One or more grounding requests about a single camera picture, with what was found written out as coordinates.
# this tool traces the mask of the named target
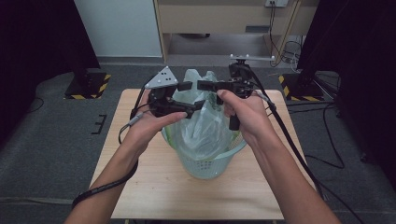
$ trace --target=white wall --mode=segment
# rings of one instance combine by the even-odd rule
[[[75,0],[98,57],[162,57],[151,0]]]

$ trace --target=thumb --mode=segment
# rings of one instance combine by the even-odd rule
[[[231,91],[219,90],[217,95],[222,101],[232,107],[235,112],[238,112],[239,108],[242,106],[241,98],[237,97]]]
[[[159,117],[157,124],[160,126],[159,128],[161,129],[164,126],[176,123],[186,117],[187,117],[186,112],[176,112],[176,113],[168,114],[163,117]]]

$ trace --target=wooden table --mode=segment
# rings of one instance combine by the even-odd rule
[[[122,93],[92,182],[119,146],[118,133],[129,120],[138,93],[139,90]],[[302,152],[282,93],[267,93]],[[270,119],[282,141],[290,148],[274,116]],[[274,220],[283,219],[283,216],[249,146],[234,155],[222,175],[202,180],[184,170],[176,152],[158,133],[140,157],[137,172],[127,182],[112,218]]]

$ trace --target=handheld controller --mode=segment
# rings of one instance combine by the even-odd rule
[[[187,119],[190,119],[194,111],[203,107],[205,100],[191,105],[177,102],[172,99],[172,96],[175,90],[186,91],[190,90],[191,86],[192,82],[179,83],[169,67],[166,66],[145,86],[145,89],[151,90],[148,101],[152,114],[155,117],[162,117],[174,112],[186,112]]]
[[[237,59],[236,63],[229,65],[231,78],[228,81],[204,81],[199,80],[197,89],[202,91],[218,91],[227,90],[232,91],[240,98],[246,99],[253,93],[253,83],[250,80],[253,78],[252,71],[248,64],[245,64],[245,59]],[[217,104],[222,105],[222,100],[218,97]],[[233,131],[239,130],[239,118],[234,115],[230,117],[229,129]]]

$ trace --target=black and yellow striped tape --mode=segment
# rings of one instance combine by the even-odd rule
[[[92,94],[92,95],[67,95],[64,97],[64,99],[75,99],[75,100],[85,100],[85,99],[99,99],[103,92],[105,91],[106,87],[107,87],[107,83],[110,80],[111,75],[107,74],[105,76],[105,79],[103,80],[103,83],[99,89],[99,91],[96,94]]]
[[[287,100],[292,101],[324,101],[324,98],[321,96],[293,96],[290,93],[290,88],[285,82],[285,78],[283,76],[279,76],[279,82],[282,86],[283,92],[285,93],[285,97]]]

